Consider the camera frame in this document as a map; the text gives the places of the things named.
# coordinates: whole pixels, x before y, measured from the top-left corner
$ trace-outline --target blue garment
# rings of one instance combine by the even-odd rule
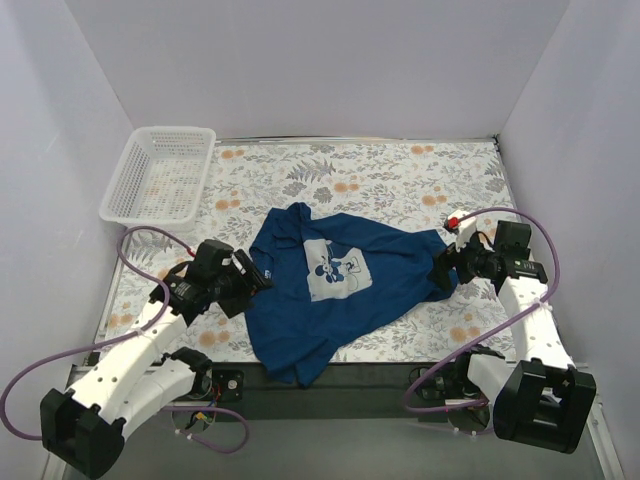
[[[453,290],[427,278],[445,247],[435,230],[407,233],[345,213],[311,220],[304,203],[272,209],[250,253],[275,287],[245,313],[269,376],[308,386],[338,347],[420,302],[448,298]]]

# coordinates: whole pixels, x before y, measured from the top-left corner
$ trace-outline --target white laundry basket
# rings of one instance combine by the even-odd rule
[[[192,229],[215,141],[209,128],[137,129],[109,182],[100,217],[127,227]]]

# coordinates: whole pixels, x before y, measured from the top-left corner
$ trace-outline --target mickey mouse print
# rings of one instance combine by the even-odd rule
[[[306,240],[305,255],[312,302],[342,299],[373,285],[371,273],[359,248],[345,247],[324,238]]]

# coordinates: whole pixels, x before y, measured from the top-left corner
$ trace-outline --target folded fabric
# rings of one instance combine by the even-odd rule
[[[304,203],[272,209],[250,254],[275,287],[245,313],[269,376],[308,386],[340,346],[449,297],[453,289],[427,278],[444,248],[435,230],[407,233],[345,213],[312,220]]]

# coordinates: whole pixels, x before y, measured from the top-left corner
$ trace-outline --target floral tablecloth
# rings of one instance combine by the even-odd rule
[[[306,202],[316,217],[348,212],[406,231],[441,229],[456,209],[512,206],[502,166],[491,142],[250,144],[216,149],[196,228],[181,235],[196,246],[218,238],[248,251],[267,212]],[[489,237],[496,220],[479,225]],[[129,258],[162,278],[186,259],[179,246],[156,233],[134,235]],[[101,335],[131,325],[153,285],[128,269],[114,281],[115,296]],[[443,358],[506,319],[486,281],[460,286],[446,301],[418,305],[402,318],[338,350],[334,362],[416,362]],[[514,357],[509,331],[485,342]],[[168,351],[196,348],[214,361],[257,361],[244,316],[227,319],[216,306],[198,318]]]

